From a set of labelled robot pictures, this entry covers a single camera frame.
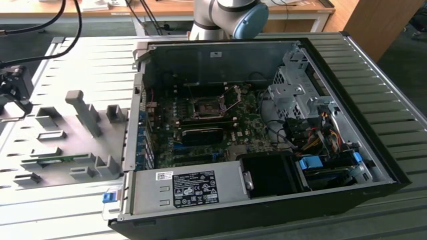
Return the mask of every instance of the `power supply label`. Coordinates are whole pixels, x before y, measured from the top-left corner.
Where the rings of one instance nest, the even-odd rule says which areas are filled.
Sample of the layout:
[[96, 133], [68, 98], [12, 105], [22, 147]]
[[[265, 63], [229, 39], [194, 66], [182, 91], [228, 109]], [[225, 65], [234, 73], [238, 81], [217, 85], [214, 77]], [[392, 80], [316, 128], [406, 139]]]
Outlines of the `power supply label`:
[[177, 209], [220, 202], [213, 171], [173, 175], [172, 181]]

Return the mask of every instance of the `gray floor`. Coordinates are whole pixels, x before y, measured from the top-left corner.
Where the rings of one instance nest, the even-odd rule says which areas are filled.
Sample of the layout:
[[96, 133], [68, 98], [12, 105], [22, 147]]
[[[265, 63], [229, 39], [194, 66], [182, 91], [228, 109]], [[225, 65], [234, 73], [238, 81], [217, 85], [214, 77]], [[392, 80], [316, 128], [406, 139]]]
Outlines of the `gray floor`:
[[414, 29], [408, 26], [378, 60], [378, 67], [405, 96], [427, 115], [427, 33], [412, 39]]
[[[25, 27], [29, 27], [29, 25], [0, 25], [0, 29], [6, 30]], [[176, 26], [170, 23], [170, 28], [174, 31], [169, 32], [169, 34], [184, 33], [189, 27], [190, 24], [184, 24], [177, 26], [176, 30]], [[427, 84], [424, 82], [427, 76], [427, 35], [421, 36], [418, 40], [412, 40], [413, 31], [408, 27], [406, 32], [401, 32], [377, 64], [420, 111], [427, 114], [424, 100], [427, 95]], [[56, 23], [46, 28], [46, 33], [32, 32], [0, 37], [0, 60], [9, 61], [40, 56], [45, 53], [53, 37], [73, 37], [74, 32], [74, 23]], [[82, 37], [133, 35], [134, 28], [130, 22], [85, 23], [82, 25]], [[26, 66], [33, 73], [38, 62], [30, 62]]]

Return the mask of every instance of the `green pcb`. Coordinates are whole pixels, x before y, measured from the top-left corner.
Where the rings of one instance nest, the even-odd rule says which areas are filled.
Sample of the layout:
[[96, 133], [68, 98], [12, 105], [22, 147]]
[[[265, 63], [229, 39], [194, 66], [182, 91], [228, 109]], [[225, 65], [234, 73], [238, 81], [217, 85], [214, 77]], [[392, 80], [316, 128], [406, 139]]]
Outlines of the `green pcb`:
[[236, 118], [236, 124], [222, 128], [222, 141], [218, 144], [192, 147], [182, 146], [182, 129], [176, 125], [176, 121], [182, 121], [192, 115], [189, 99], [172, 98], [157, 102], [156, 113], [150, 117], [154, 168], [232, 161], [234, 157], [229, 156], [228, 150], [234, 149], [233, 146], [238, 146], [246, 153], [273, 150], [257, 113], [257, 92], [245, 89], [240, 97], [241, 101], [226, 111], [228, 119]]

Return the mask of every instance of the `small circuit board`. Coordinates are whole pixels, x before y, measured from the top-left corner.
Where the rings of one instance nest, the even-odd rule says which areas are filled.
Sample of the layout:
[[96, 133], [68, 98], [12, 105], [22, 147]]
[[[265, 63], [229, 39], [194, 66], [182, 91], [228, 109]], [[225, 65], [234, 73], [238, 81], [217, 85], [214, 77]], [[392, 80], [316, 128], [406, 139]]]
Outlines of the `small circuit board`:
[[245, 153], [272, 151], [257, 112], [258, 90], [224, 88], [209, 97], [162, 97], [146, 104], [154, 168], [236, 160]]

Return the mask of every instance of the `blue latch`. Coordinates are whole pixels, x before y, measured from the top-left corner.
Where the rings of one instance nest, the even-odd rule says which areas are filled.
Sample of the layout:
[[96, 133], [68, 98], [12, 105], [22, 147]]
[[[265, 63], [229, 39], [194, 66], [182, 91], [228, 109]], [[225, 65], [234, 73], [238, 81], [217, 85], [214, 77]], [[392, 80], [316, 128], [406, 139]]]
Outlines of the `blue latch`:
[[116, 191], [114, 192], [105, 192], [102, 194], [101, 202], [104, 204], [117, 202], [117, 192]]
[[305, 156], [298, 160], [298, 165], [302, 170], [321, 168], [322, 163], [318, 156]]
[[352, 153], [352, 156], [353, 156], [353, 159], [357, 161], [357, 163], [360, 163], [360, 162], [361, 162], [361, 156], [360, 156], [360, 153], [353, 152], [353, 153]]

